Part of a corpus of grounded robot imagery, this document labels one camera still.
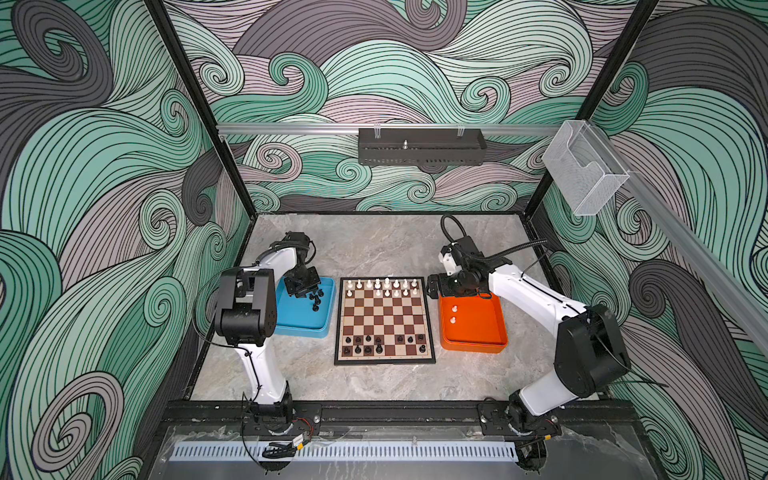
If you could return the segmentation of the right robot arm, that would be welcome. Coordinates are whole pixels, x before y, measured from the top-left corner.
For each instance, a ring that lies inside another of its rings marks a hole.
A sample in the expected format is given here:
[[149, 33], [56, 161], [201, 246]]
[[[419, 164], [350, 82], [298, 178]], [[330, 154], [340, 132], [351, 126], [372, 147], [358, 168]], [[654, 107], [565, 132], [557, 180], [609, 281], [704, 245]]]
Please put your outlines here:
[[609, 308], [568, 298], [530, 278], [510, 259], [520, 250], [544, 245], [543, 240], [486, 255], [455, 216], [442, 216], [440, 229], [447, 239], [439, 254], [444, 271], [428, 277], [429, 297], [506, 300], [555, 340], [552, 370], [513, 394], [514, 407], [529, 417], [542, 417], [590, 397], [631, 371], [618, 321]]

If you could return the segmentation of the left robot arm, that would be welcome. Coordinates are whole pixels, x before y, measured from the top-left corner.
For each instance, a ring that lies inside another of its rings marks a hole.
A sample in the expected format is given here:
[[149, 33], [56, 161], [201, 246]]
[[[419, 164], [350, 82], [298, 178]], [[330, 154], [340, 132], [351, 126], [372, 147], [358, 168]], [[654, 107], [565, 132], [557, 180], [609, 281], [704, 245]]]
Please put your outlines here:
[[213, 320], [215, 334], [238, 353], [250, 392], [248, 410], [253, 414], [292, 416], [292, 396], [281, 373], [271, 337], [278, 324], [277, 287], [294, 298], [308, 298], [318, 310], [323, 297], [320, 277], [308, 263], [314, 242], [303, 232], [288, 231], [270, 244], [248, 267], [221, 273]]

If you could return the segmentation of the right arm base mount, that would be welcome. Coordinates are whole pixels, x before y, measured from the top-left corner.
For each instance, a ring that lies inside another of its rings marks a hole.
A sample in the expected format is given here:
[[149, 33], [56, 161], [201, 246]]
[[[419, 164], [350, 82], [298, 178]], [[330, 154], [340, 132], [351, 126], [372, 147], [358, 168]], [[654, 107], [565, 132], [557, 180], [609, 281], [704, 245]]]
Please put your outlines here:
[[533, 416], [514, 402], [489, 401], [477, 405], [485, 435], [501, 435], [517, 440], [547, 440], [560, 436], [562, 429], [549, 416]]

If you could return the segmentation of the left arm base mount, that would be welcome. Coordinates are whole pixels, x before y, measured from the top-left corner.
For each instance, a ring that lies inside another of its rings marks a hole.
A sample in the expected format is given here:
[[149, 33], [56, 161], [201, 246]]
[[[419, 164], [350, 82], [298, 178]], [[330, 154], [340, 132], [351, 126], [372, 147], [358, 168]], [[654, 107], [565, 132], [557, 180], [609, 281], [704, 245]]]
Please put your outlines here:
[[247, 436], [313, 436], [321, 422], [322, 405], [315, 402], [283, 402], [271, 405], [248, 404], [241, 422]]

